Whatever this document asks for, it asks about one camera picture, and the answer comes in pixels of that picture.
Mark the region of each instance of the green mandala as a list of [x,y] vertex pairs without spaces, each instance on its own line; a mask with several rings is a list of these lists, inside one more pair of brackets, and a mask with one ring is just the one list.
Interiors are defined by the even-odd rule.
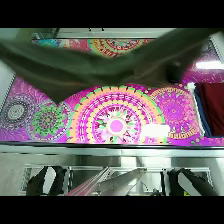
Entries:
[[61,106],[43,106],[40,111],[34,114],[32,125],[34,133],[46,137],[48,134],[55,135],[59,128],[64,126],[66,115],[62,113]]

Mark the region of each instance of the red cloth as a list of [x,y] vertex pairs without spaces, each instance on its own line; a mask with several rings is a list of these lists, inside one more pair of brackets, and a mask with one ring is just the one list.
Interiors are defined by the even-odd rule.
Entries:
[[213,136],[224,135],[224,83],[196,83]]

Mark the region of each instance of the pink circle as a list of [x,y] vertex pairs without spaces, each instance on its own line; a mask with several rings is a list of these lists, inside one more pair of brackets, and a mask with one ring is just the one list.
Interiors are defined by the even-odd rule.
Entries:
[[110,124],[110,129],[113,131],[113,132],[120,132],[122,129],[123,129],[123,124],[121,121],[119,120],[114,120],[111,122]]

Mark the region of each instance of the dark green cloth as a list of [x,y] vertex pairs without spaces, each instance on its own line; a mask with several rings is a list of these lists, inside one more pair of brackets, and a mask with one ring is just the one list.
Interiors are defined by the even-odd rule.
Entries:
[[59,103],[91,86],[168,84],[167,67],[178,62],[177,78],[200,55],[202,41],[221,28],[178,28],[117,58],[78,50],[0,41],[0,59],[17,75]]

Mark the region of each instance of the stack of folded clothes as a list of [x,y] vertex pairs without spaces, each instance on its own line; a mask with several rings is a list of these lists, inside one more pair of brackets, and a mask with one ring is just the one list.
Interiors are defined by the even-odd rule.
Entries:
[[224,137],[224,83],[191,83],[189,87],[200,116],[201,134],[208,138]]

